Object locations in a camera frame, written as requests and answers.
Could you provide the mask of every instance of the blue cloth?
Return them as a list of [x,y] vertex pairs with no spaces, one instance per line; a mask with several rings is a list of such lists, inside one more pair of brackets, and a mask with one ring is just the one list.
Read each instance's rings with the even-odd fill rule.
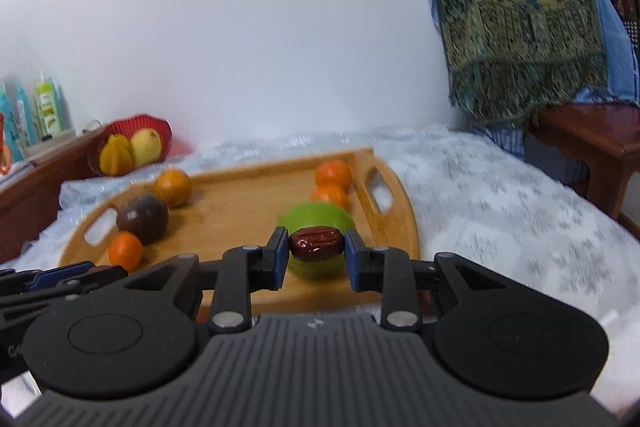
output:
[[[440,20],[435,0],[431,3],[431,19],[438,29]],[[604,50],[607,55],[609,92],[586,88],[574,98],[575,103],[627,102],[640,105],[640,73],[638,59],[625,27],[610,0],[595,0]],[[486,136],[501,149],[524,159],[524,136],[520,129],[487,129],[476,127],[476,134]]]

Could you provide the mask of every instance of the small orange fruit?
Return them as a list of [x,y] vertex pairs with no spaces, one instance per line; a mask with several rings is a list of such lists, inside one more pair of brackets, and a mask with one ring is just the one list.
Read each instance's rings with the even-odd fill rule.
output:
[[131,232],[118,232],[107,249],[109,263],[113,266],[119,264],[128,272],[138,267],[143,251],[142,242]]
[[348,190],[351,187],[353,178],[351,169],[342,160],[332,160],[323,162],[316,169],[316,185],[319,187],[327,183],[335,183]]
[[169,208],[185,204],[193,192],[191,178],[180,169],[167,169],[158,176],[154,185],[156,194]]
[[337,183],[325,183],[320,185],[311,194],[311,201],[324,201],[325,203],[333,203],[342,208],[348,208],[349,196],[344,188]]

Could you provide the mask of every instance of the chair leg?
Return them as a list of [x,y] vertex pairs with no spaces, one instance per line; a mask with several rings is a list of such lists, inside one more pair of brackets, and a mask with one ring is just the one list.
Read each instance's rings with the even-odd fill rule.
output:
[[618,220],[626,185],[634,169],[612,158],[598,158],[589,163],[591,174],[587,200],[602,210],[607,216]]

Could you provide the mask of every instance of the table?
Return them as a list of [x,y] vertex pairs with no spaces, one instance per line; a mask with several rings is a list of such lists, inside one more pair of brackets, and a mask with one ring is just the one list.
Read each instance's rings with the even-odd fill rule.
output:
[[542,143],[587,163],[586,198],[640,239],[640,227],[621,214],[629,178],[640,169],[640,108],[562,105],[543,110],[530,130]]
[[25,241],[56,220],[60,185],[66,180],[93,178],[86,161],[90,143],[103,129],[69,140],[33,161],[33,171],[0,188],[0,263],[20,255]]

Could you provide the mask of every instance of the green patterned scarf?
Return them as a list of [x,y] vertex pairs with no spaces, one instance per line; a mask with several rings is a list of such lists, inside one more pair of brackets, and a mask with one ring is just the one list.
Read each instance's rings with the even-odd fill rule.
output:
[[472,123],[521,125],[606,87],[594,0],[436,0],[449,96]]

